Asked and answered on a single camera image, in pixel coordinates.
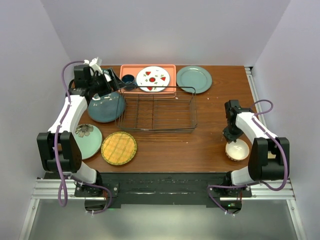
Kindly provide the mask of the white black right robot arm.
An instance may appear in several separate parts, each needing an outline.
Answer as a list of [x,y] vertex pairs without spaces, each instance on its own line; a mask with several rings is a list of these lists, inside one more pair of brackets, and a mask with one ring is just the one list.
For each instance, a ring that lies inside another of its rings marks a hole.
[[268,130],[258,119],[259,113],[250,107],[241,107],[238,100],[224,104],[227,126],[222,131],[227,141],[225,152],[239,146],[245,135],[251,143],[248,164],[238,170],[227,172],[222,184],[208,186],[208,190],[222,189],[230,197],[241,189],[257,184],[278,192],[290,175],[290,142]]

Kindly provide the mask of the white bowl blue striped outside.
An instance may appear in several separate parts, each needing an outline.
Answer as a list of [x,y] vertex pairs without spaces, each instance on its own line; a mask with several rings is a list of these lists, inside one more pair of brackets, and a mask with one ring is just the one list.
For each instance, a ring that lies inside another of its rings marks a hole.
[[232,161],[239,162],[249,156],[250,148],[245,141],[237,139],[236,141],[226,143],[225,153]]

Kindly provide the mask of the black wire dish rack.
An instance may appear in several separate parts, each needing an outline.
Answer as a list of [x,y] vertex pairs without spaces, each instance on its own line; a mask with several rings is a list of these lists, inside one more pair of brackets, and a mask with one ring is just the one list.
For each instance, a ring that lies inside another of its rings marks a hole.
[[126,132],[191,133],[198,126],[196,90],[169,86],[161,92],[120,92],[115,125]]

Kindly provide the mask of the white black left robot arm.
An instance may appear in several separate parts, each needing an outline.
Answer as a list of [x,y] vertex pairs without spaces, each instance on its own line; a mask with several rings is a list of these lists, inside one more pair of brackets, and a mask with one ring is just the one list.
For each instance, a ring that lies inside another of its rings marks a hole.
[[95,95],[104,96],[124,87],[124,83],[112,68],[101,69],[98,63],[73,62],[74,78],[66,85],[65,100],[61,112],[53,125],[37,135],[36,142],[46,172],[60,177],[58,199],[66,205],[68,189],[66,179],[71,178],[86,186],[92,196],[99,196],[104,190],[101,174],[86,165],[75,134],[78,123]]

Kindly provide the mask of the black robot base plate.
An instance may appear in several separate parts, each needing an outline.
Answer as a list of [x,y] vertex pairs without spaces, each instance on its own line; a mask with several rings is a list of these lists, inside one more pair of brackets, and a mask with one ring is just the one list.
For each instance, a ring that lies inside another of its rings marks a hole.
[[122,205],[203,205],[239,211],[250,198],[248,186],[226,188],[225,172],[101,173],[98,180],[110,190],[111,208]]

